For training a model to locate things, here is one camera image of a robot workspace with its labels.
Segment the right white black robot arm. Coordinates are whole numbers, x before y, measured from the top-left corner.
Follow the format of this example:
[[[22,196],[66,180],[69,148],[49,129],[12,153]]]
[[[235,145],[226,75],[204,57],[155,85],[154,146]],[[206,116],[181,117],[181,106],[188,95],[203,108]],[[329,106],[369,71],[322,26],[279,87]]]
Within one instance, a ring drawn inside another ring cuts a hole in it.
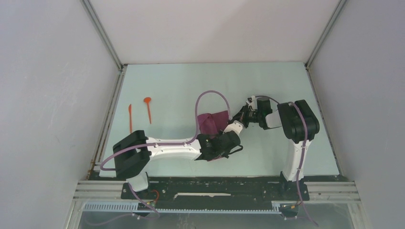
[[[259,124],[264,130],[281,127],[289,140],[288,154],[281,176],[284,183],[278,185],[278,194],[291,199],[297,193],[293,182],[304,177],[303,167],[308,147],[320,131],[320,123],[306,100],[279,103],[265,96],[251,96],[241,110],[228,122],[224,132],[240,135],[250,123]]]

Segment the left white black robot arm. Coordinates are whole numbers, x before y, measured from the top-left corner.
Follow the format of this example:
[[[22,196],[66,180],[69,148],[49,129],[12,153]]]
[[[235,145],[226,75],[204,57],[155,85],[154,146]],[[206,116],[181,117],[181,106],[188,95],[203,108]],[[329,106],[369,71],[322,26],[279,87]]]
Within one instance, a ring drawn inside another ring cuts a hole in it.
[[[162,140],[146,137],[143,130],[138,130],[113,146],[113,171],[117,178],[126,180],[138,198],[143,199],[151,192],[149,176],[144,170],[148,162],[174,158],[213,161],[228,158],[242,149],[235,131],[197,134],[190,140]]]

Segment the maroon cloth napkin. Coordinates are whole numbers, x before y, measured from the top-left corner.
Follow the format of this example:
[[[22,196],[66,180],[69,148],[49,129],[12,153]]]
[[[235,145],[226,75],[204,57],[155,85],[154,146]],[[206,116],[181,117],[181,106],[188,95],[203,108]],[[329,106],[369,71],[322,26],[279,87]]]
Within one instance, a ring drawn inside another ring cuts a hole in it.
[[[217,113],[204,113],[197,116],[199,130],[201,134],[214,136],[223,131],[229,121],[228,111]]]

